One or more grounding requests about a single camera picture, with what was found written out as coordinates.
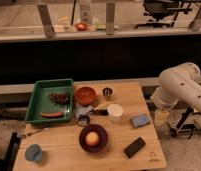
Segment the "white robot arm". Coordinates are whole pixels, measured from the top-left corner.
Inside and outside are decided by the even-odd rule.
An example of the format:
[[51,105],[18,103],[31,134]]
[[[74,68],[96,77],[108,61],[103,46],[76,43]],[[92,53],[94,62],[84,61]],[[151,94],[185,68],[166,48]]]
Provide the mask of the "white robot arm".
[[192,62],[165,69],[151,100],[158,109],[171,110],[181,100],[201,112],[201,85],[197,83],[200,77],[200,68]]

